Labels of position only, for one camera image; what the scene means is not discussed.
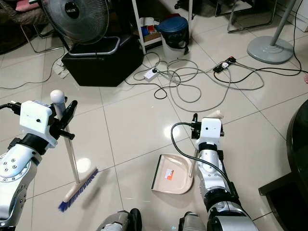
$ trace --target black table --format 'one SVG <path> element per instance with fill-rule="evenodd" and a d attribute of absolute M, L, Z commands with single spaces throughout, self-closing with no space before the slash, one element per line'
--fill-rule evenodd
<path fill-rule="evenodd" d="M 291 173 L 259 188 L 285 231 L 308 230 L 308 100 L 292 117 L 287 131 Z"/>

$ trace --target fan grille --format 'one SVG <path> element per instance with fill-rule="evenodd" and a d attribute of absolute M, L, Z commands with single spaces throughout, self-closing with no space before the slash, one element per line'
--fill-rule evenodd
<path fill-rule="evenodd" d="M 93 44 L 108 28 L 105 0 L 42 0 L 42 7 L 53 27 L 75 43 Z"/>

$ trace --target blue broom bristles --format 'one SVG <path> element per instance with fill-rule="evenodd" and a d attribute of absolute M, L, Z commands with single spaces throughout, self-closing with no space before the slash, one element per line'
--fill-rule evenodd
<path fill-rule="evenodd" d="M 90 184 L 90 182 L 94 179 L 94 177 L 96 176 L 96 174 L 98 173 L 98 169 L 96 169 L 93 174 L 87 179 L 87 181 L 80 187 L 80 189 L 72 196 L 72 198 L 68 201 L 68 202 L 62 202 L 59 205 L 59 210 L 61 212 L 66 211 L 71 204 L 76 200 L 76 198 L 83 192 L 83 190 L 87 187 L 88 184 Z"/>

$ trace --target trash can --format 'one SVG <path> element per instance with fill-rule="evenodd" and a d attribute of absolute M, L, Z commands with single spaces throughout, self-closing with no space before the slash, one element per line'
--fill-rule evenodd
<path fill-rule="evenodd" d="M 189 32 L 186 18 L 168 18 L 162 21 L 156 30 L 162 34 L 163 51 L 168 60 L 179 59 L 188 52 Z"/>

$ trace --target dustpan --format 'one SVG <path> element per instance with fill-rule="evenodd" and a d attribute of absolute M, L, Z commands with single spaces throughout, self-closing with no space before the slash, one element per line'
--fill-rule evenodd
<path fill-rule="evenodd" d="M 186 193 L 193 183 L 193 164 L 180 154 L 161 154 L 159 156 L 152 190 L 171 193 Z"/>

